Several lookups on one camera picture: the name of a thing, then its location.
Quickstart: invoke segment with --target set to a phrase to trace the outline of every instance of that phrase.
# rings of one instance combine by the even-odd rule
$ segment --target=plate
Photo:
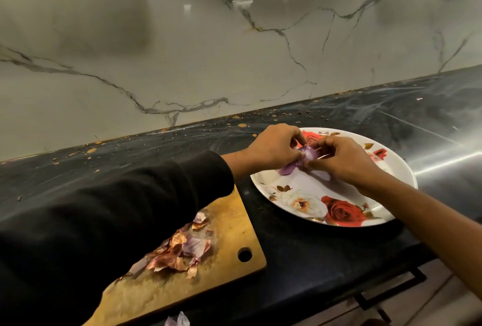
[[[381,169],[417,188],[417,180],[407,163],[381,143],[331,128],[300,129],[308,143],[326,135],[353,138]],[[305,172],[296,168],[292,174],[281,176],[268,170],[251,175],[251,180],[273,204],[305,220],[331,226],[367,227],[394,219],[380,203],[324,171]]]

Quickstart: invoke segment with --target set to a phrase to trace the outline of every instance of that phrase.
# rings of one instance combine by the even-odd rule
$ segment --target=kitchen countertop
[[[97,151],[89,155],[85,146],[59,150],[0,165],[0,216],[138,166],[202,150],[236,151],[269,124],[286,122],[351,131],[390,147],[412,167],[419,189],[481,220],[481,113],[482,66],[476,66],[92,144]],[[434,258],[396,220],[323,226],[272,205],[249,178],[237,185],[268,267],[167,312],[182,310],[193,325],[293,324]],[[136,324],[163,324],[165,316]]]

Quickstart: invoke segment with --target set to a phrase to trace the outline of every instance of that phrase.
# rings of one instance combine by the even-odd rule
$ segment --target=marble backsplash
[[[482,63],[479,0],[0,0],[0,158]]]

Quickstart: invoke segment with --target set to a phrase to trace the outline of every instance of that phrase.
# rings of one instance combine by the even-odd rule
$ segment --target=plate rim
[[[299,129],[301,131],[303,130],[306,130],[306,131],[312,131],[312,129],[315,128],[315,129],[318,129],[318,130],[327,130],[328,132],[330,131],[334,131],[334,132],[340,132],[340,134],[344,134],[344,133],[347,133],[347,134],[350,134],[350,135],[356,135],[356,136],[359,136],[363,139],[367,139],[367,140],[371,140],[373,141],[373,143],[376,143],[380,146],[382,146],[385,150],[387,150],[389,153],[393,154],[394,156],[398,157],[400,159],[400,161],[402,162],[402,164],[405,166],[405,168],[410,172],[411,174],[411,177],[412,177],[412,180],[413,180],[413,185],[412,184],[408,184],[410,186],[413,186],[415,189],[418,189],[418,182],[417,182],[417,178],[415,176],[415,174],[413,173],[413,170],[411,169],[411,167],[407,164],[407,162],[401,158],[401,156],[399,154],[397,154],[396,152],[394,152],[394,150],[392,150],[391,148],[381,144],[380,142],[376,141],[376,140],[372,140],[371,138],[369,137],[366,137],[366,136],[362,136],[362,135],[359,135],[358,133],[353,133],[353,132],[348,132],[348,131],[344,131],[342,129],[334,129],[334,128],[323,128],[323,127],[299,127]],[[310,222],[314,222],[314,223],[318,223],[318,224],[322,224],[322,225],[325,225],[325,226],[330,226],[330,227],[342,227],[342,228],[367,228],[367,227],[373,227],[373,226],[379,226],[379,225],[382,225],[382,224],[385,224],[385,223],[388,223],[388,222],[391,222],[393,220],[395,220],[395,216],[387,209],[387,211],[391,214],[392,218],[390,220],[387,220],[383,223],[378,223],[378,224],[371,224],[369,226],[358,226],[358,227],[349,227],[349,226],[333,226],[333,225],[329,225],[327,223],[322,223],[320,221],[316,221],[316,220],[313,220],[311,217],[302,217],[302,216],[298,216],[296,215],[295,213],[292,213],[291,211],[289,211],[287,208],[284,208],[284,206],[281,206],[275,202],[272,202],[269,200],[269,197],[264,193],[264,190],[261,190],[258,186],[261,184],[261,182],[257,179],[256,175],[259,174],[260,172],[262,171],[259,171],[257,173],[254,173],[254,174],[251,174],[250,175],[250,178],[251,178],[251,181],[253,182],[254,186],[256,187],[256,189],[260,192],[261,195],[263,195],[266,199],[268,199],[268,201],[272,204],[274,204],[275,206],[281,208],[282,210],[284,210],[285,212],[288,212],[290,214],[292,214],[293,216],[295,217],[298,217],[298,218],[302,218],[304,220],[308,220]]]

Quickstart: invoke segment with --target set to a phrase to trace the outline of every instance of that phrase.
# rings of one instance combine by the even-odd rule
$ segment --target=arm
[[[130,171],[0,220],[0,319],[82,324],[102,292],[234,180],[300,154],[296,127],[271,126],[241,152]]]
[[[329,137],[313,146],[326,158],[307,168],[328,171],[382,204],[482,299],[482,225],[386,173],[352,139]]]

